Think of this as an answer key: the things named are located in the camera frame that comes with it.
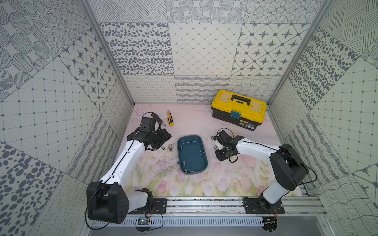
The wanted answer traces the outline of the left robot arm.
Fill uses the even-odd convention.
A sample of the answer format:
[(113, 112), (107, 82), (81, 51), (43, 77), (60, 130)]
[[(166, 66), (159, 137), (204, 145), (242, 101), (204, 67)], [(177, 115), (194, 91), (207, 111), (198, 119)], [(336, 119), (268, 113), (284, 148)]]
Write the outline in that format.
[(154, 212), (149, 189), (139, 189), (128, 196), (125, 186), (143, 153), (163, 148), (172, 137), (162, 125), (163, 121), (156, 113), (147, 112), (142, 116), (140, 126), (127, 136), (127, 143), (110, 170), (98, 182), (88, 185), (85, 220), (120, 224), (135, 210), (146, 214)]

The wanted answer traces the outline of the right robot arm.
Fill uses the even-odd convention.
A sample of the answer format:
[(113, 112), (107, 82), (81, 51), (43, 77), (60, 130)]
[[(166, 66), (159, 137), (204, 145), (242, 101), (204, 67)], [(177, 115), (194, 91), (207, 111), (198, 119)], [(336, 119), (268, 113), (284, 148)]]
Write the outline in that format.
[(257, 206), (264, 210), (275, 206), (281, 198), (301, 185), (310, 170), (289, 144), (269, 146), (243, 136), (232, 137), (224, 129), (220, 129), (212, 140), (218, 161), (235, 163), (239, 155), (247, 155), (271, 165), (275, 179), (257, 201)]

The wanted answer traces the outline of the teal plastic storage tray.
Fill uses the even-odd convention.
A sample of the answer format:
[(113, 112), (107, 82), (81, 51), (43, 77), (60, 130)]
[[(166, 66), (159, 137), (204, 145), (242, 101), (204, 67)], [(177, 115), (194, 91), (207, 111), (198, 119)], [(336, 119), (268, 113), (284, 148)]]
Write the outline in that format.
[(208, 167), (208, 159), (203, 140), (198, 135), (184, 136), (177, 141), (178, 164), (186, 175), (204, 172)]

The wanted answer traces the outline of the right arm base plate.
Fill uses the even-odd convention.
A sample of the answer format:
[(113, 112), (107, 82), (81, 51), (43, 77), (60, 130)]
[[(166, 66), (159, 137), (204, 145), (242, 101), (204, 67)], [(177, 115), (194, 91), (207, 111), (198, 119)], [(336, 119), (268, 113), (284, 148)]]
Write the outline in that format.
[(243, 197), (241, 201), (246, 214), (285, 214), (281, 200), (270, 204), (260, 198)]

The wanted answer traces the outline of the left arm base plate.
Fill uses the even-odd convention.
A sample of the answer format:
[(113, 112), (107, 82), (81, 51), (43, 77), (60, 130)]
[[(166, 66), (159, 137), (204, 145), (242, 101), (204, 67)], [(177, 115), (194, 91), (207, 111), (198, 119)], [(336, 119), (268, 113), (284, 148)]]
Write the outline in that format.
[(165, 214), (167, 208), (167, 199), (166, 198), (153, 198), (150, 206), (145, 206), (138, 208), (134, 211), (131, 211), (130, 214), (148, 214), (148, 213), (157, 213)]

